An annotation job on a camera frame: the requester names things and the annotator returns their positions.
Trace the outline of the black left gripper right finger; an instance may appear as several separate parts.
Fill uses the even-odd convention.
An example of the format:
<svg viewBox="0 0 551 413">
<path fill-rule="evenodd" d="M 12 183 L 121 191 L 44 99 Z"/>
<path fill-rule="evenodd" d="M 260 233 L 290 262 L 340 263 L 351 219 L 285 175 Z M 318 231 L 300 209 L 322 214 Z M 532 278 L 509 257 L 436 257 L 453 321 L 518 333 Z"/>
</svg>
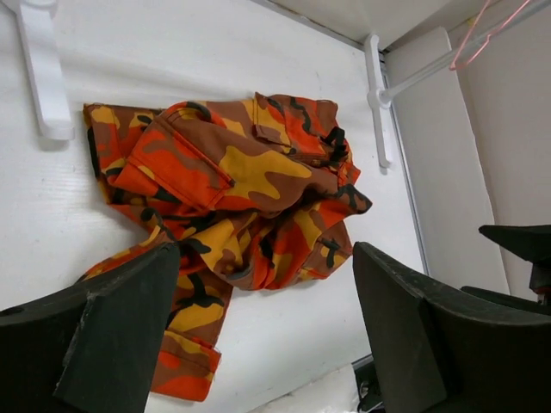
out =
<svg viewBox="0 0 551 413">
<path fill-rule="evenodd" d="M 366 242 L 353 271 L 386 411 L 549 411 L 546 306 L 453 288 Z"/>
</svg>

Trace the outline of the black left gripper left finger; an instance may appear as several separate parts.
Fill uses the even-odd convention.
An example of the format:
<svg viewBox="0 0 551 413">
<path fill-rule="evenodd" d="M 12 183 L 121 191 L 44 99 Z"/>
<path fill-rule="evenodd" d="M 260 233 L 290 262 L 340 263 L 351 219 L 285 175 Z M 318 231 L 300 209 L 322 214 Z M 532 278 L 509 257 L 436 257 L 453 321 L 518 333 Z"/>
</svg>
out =
<svg viewBox="0 0 551 413">
<path fill-rule="evenodd" d="M 104 274 L 1 312 L 3 412 L 142 412 L 176 287 L 161 243 Z"/>
</svg>

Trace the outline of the orange camouflage trousers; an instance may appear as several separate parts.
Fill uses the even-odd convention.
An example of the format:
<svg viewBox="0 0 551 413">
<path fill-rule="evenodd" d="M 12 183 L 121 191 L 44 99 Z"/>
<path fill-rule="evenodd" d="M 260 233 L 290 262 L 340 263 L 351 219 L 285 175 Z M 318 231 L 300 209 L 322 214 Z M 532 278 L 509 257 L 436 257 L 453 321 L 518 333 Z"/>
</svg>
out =
<svg viewBox="0 0 551 413">
<path fill-rule="evenodd" d="M 153 392 L 205 400 L 234 289 L 323 280 L 350 257 L 345 220 L 371 201 L 356 189 L 360 172 L 337 110 L 330 100 L 262 94 L 165 109 L 84 106 L 106 203 L 150 234 L 87 276 L 163 241 L 180 250 Z"/>
</svg>

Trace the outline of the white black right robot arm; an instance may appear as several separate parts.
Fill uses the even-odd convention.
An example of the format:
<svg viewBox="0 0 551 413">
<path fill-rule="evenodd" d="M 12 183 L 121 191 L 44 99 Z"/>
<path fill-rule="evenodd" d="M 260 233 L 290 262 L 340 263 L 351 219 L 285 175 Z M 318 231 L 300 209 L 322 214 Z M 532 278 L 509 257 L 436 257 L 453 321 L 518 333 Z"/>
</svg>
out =
<svg viewBox="0 0 551 413">
<path fill-rule="evenodd" d="M 550 315 L 550 225 L 483 225 L 479 233 L 500 247 L 532 264 L 529 289 L 537 295 L 537 301 L 464 286 L 461 290 L 474 297 L 494 304 Z"/>
</svg>

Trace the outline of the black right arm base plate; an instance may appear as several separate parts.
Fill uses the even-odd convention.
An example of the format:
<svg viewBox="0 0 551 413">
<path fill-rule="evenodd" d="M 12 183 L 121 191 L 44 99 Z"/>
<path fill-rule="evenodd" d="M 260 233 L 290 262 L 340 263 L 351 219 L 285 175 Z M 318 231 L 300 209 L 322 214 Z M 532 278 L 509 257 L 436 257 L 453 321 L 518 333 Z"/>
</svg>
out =
<svg viewBox="0 0 551 413">
<path fill-rule="evenodd" d="M 352 363 L 358 391 L 358 412 L 385 413 L 381 388 L 373 355 L 369 354 Z"/>
</svg>

